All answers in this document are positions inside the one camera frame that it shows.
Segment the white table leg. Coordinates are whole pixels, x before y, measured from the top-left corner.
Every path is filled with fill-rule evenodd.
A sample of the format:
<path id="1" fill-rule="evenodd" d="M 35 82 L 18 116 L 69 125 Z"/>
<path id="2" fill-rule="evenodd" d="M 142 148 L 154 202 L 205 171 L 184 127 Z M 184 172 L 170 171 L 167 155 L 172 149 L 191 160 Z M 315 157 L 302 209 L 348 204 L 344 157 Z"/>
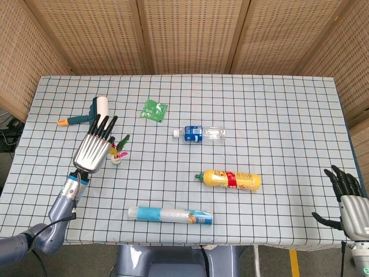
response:
<path id="1" fill-rule="evenodd" d="M 254 274 L 255 274 L 255 277 L 261 277 L 258 245 L 253 245 L 253 254 L 254 254 Z"/>

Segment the clear water bottle blue label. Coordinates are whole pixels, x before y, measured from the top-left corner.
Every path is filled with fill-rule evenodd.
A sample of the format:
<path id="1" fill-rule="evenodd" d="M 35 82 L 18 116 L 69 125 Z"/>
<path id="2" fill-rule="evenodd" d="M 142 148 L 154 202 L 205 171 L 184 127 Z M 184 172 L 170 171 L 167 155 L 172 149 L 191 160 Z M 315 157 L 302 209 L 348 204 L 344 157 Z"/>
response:
<path id="1" fill-rule="evenodd" d="M 190 143 L 202 143 L 206 141 L 224 141 L 226 138 L 226 128 L 215 126 L 188 125 L 183 128 L 173 130 L 174 138 L 183 139 Z"/>

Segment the blue checked tablecloth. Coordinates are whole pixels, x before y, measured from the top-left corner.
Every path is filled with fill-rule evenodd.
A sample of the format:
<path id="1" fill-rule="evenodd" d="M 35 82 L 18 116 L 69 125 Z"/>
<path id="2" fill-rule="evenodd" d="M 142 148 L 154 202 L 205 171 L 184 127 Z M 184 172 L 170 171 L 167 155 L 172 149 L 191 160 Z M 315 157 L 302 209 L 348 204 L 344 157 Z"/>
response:
<path id="1" fill-rule="evenodd" d="M 130 135 L 121 164 L 104 160 L 77 207 L 71 244 L 251 245 L 337 248 L 345 235 L 312 213 L 340 210 L 324 169 L 359 177 L 334 80 L 260 75 L 46 76 L 37 86 L 0 197 L 0 239 L 39 224 L 68 173 L 88 125 L 58 126 L 108 98 L 112 135 Z M 148 99 L 167 104 L 162 122 L 141 118 Z M 224 141 L 174 138 L 188 125 L 226 128 Z M 207 170 L 257 174 L 258 190 L 209 187 Z M 131 220 L 130 207 L 211 212 L 213 224 Z"/>

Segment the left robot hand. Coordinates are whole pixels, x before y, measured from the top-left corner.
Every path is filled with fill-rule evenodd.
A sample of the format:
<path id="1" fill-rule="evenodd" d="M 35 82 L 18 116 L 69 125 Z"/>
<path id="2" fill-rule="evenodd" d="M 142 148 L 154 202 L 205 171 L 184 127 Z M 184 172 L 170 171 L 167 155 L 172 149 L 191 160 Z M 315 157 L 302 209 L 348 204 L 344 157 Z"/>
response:
<path id="1" fill-rule="evenodd" d="M 108 115 L 99 123 L 100 117 L 101 115 L 98 114 L 91 123 L 73 158 L 75 168 L 87 174 L 96 173 L 101 168 L 115 141 L 115 137 L 111 136 L 111 133 L 118 117 L 113 116 L 109 124 L 107 124 L 110 119 Z"/>

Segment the yellow green feather toy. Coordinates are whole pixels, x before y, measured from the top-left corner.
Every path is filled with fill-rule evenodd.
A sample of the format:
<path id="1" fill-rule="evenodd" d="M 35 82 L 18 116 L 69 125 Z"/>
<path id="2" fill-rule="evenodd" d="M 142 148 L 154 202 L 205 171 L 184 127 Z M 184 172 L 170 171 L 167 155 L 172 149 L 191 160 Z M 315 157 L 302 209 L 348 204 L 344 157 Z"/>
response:
<path id="1" fill-rule="evenodd" d="M 119 165 L 128 153 L 123 150 L 126 143 L 130 140 L 130 135 L 127 134 L 119 143 L 113 144 L 110 148 L 110 161 L 114 165 Z"/>

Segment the woven bamboo folding screen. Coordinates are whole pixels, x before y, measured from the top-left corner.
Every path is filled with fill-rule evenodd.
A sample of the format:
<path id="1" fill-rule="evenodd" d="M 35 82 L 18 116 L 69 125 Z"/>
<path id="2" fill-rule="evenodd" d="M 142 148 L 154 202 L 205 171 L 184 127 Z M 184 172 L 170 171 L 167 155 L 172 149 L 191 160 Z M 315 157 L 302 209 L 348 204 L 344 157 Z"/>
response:
<path id="1" fill-rule="evenodd" d="M 0 108 L 26 120 L 41 76 L 333 77 L 369 177 L 369 0 L 0 0 Z"/>

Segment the roll of plastic bags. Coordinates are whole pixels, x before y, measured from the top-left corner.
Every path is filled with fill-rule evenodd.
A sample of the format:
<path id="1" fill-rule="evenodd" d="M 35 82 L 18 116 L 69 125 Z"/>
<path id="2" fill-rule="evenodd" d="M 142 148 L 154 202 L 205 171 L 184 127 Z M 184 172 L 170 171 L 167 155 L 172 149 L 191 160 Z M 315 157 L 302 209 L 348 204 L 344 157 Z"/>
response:
<path id="1" fill-rule="evenodd" d="M 211 212 L 155 207 L 130 207 L 127 216 L 131 220 L 185 224 L 213 224 Z"/>

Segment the yellow squeeze sauce bottle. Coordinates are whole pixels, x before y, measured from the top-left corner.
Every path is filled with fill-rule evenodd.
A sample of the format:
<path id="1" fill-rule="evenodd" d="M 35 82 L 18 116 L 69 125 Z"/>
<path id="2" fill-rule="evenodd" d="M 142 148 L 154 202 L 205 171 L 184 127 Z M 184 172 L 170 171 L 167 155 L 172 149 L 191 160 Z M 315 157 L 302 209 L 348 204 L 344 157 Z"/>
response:
<path id="1" fill-rule="evenodd" d="M 258 190 L 262 183 L 261 177 L 257 174 L 221 170 L 207 170 L 196 174 L 195 178 L 209 187 L 239 190 Z"/>

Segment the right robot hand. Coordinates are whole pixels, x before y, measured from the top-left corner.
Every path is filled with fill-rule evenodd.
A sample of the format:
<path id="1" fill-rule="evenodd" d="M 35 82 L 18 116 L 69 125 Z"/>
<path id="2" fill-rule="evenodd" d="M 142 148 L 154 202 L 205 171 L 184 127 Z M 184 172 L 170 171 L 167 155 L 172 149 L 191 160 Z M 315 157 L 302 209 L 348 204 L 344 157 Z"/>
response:
<path id="1" fill-rule="evenodd" d="M 359 181 L 337 166 L 324 169 L 330 179 L 340 209 L 340 220 L 324 219 L 318 213 L 312 216 L 320 224 L 343 231 L 355 242 L 369 242 L 369 198 L 364 196 Z"/>

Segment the green foil sachet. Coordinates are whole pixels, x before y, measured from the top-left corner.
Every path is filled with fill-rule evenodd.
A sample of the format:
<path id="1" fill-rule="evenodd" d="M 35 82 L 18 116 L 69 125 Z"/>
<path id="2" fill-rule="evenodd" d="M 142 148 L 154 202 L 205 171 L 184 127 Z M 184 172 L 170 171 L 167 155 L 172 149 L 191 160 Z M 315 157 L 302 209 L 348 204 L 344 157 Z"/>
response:
<path id="1" fill-rule="evenodd" d="M 146 118 L 155 122 L 162 122 L 168 109 L 167 104 L 148 99 L 141 112 L 141 118 Z"/>

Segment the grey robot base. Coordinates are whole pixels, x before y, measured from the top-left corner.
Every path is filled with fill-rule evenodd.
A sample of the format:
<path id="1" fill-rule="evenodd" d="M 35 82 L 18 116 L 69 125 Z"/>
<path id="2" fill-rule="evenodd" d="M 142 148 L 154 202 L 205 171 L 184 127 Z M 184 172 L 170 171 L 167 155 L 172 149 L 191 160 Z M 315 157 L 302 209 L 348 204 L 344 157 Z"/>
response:
<path id="1" fill-rule="evenodd" d="M 234 246 L 121 245 L 115 277 L 239 277 Z"/>

